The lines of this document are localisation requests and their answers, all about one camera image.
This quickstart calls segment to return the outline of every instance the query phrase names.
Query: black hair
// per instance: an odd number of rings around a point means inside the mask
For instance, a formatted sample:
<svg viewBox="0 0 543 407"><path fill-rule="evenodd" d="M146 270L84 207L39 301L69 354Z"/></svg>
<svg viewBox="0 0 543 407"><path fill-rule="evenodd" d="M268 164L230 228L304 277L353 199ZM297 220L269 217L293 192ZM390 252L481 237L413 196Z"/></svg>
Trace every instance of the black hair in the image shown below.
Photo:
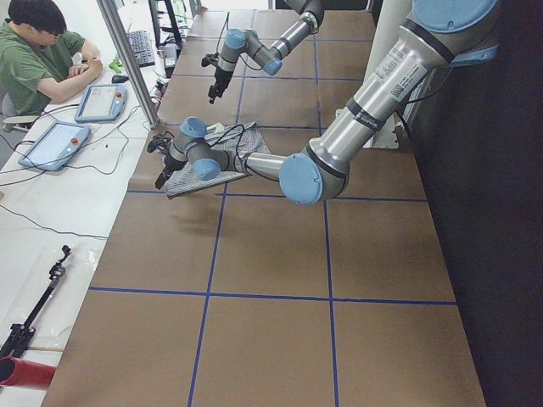
<svg viewBox="0 0 543 407"><path fill-rule="evenodd" d="M8 14L16 25L26 23L55 36L66 32L64 16L53 0L11 0Z"/></svg>

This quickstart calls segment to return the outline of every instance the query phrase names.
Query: computer mouse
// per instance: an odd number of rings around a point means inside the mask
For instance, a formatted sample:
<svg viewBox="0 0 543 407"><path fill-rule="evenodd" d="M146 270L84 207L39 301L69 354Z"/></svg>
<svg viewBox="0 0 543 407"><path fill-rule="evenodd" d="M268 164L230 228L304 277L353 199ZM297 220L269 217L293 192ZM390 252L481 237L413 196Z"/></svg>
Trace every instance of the computer mouse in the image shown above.
<svg viewBox="0 0 543 407"><path fill-rule="evenodd" d="M113 75L111 78L111 83L122 83L128 81L128 76L126 75Z"/></svg>

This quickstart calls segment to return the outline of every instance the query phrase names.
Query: table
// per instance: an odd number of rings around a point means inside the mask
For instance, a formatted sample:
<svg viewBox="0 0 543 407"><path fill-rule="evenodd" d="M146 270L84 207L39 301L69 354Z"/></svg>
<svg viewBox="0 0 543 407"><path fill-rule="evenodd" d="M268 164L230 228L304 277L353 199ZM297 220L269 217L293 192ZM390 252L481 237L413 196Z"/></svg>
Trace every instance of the table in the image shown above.
<svg viewBox="0 0 543 407"><path fill-rule="evenodd" d="M360 86L371 16L328 12L277 78L240 66L211 106L198 63L225 16L195 19L165 127L255 120L272 152L300 151ZM230 26L275 39L297 18ZM484 405L409 151L361 151L344 194L309 207L258 177L168 200L160 170L140 156L44 407Z"/></svg>

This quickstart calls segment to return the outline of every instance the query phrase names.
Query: cloth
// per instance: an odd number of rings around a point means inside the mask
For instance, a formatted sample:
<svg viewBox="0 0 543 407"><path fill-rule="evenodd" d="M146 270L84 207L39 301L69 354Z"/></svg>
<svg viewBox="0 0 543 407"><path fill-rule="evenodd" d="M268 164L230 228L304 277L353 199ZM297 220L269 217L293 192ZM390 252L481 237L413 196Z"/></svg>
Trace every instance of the cloth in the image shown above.
<svg viewBox="0 0 543 407"><path fill-rule="evenodd" d="M36 50L14 33L5 20L0 28L0 83L8 91L17 114L40 114L49 99L37 90L43 78L63 81L73 64L71 57L81 50L85 38L66 31L57 42Z"/></svg>
<svg viewBox="0 0 543 407"><path fill-rule="evenodd" d="M225 128L221 132L211 132L205 136L205 140L209 144L213 144L214 141L219 139L223 134L232 129L234 126ZM250 153L270 153L270 149L264 142L264 138L260 134L255 122L251 122L244 125L245 131L243 134L241 127L232 130L232 133L228 133L225 137L225 142L216 144L213 148L222 150L250 152ZM182 170L176 171L165 183L165 192L168 197L180 196L198 189L213 187L214 185L222 184L223 182L234 181L239 178L247 176L246 174L240 174L233 171L222 171L216 178L208 181L201 181L193 170L190 163L187 163Z"/></svg>

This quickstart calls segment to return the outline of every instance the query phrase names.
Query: keyboard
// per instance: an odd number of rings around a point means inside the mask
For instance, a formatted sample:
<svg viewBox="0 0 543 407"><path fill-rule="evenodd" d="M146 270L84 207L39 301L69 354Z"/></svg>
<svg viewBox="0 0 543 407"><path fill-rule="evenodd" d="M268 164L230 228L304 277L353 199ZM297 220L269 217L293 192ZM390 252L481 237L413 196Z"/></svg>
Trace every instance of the keyboard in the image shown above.
<svg viewBox="0 0 543 407"><path fill-rule="evenodd" d="M154 50L151 38L146 31L132 31L128 33L128 42L136 57L137 66L154 65Z"/></svg>

